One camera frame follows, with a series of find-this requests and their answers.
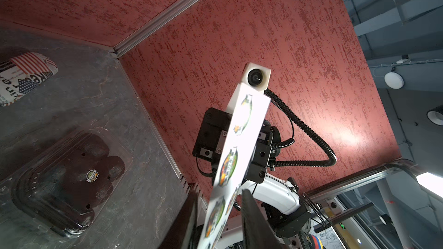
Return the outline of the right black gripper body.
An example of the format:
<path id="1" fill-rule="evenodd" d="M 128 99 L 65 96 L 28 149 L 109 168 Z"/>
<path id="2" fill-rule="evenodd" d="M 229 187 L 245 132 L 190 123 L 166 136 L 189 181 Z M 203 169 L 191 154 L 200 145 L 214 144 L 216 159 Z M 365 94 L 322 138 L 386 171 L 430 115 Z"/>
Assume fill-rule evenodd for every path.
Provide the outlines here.
<path id="1" fill-rule="evenodd" d="M 204 115 L 193 148 L 194 157 L 211 164 L 211 172 L 201 171 L 200 174 L 211 178 L 212 181 L 215 180 L 230 122 L 230 114 L 215 108 L 209 108 Z M 272 144 L 280 141 L 279 130 L 272 126 L 269 121 L 264 120 L 244 181 L 250 180 L 256 183 L 264 181 L 268 165 L 271 161 L 275 161 L 280 154 L 280 149 L 273 148 Z"/>

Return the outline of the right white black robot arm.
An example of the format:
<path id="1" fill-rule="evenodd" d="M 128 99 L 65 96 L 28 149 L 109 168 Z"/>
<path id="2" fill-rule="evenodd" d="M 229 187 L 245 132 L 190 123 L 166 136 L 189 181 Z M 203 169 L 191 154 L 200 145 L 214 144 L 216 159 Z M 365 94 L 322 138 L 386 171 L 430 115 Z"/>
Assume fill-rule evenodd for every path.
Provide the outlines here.
<path id="1" fill-rule="evenodd" d="M 218 162 L 222 155 L 222 146 L 227 137 L 231 115 L 215 108 L 209 108 L 203 118 L 198 133 L 193 155 L 211 163 L 211 172 L 204 173 L 212 181 L 216 179 Z M 230 212 L 240 211 L 236 202 L 243 190 L 249 190 L 251 195 L 261 202 L 261 207 L 267 216 L 271 228 L 281 239 L 297 237 L 301 246 L 308 249 L 321 249 L 321 241 L 306 233 L 309 226 L 308 214 L 319 213 L 307 195 L 298 194 L 299 187 L 293 178 L 279 179 L 267 172 L 268 168 L 294 166 L 295 161 L 277 161 L 280 150 L 294 143 L 293 139 L 282 141 L 279 130 L 265 120 L 252 155 L 252 162 L 245 178 L 229 201 L 223 200 L 221 206 Z"/>

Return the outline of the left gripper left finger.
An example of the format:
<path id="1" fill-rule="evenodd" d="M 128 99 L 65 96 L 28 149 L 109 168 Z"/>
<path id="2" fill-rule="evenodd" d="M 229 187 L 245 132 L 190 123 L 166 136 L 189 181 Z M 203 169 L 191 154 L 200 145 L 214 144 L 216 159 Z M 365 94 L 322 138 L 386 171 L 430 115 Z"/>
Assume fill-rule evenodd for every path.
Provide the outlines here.
<path id="1" fill-rule="evenodd" d="M 158 249 L 195 249 L 198 218 L 198 192 L 190 190 L 188 197 Z"/>

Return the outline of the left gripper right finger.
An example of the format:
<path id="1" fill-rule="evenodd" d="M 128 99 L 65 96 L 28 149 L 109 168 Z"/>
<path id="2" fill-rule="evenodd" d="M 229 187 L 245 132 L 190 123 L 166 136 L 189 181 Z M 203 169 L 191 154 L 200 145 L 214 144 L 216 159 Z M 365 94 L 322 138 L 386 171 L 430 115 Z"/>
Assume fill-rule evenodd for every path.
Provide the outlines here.
<path id="1" fill-rule="evenodd" d="M 243 190 L 241 199 L 243 247 L 245 249 L 283 249 L 283 245 L 264 218 L 251 192 Z"/>

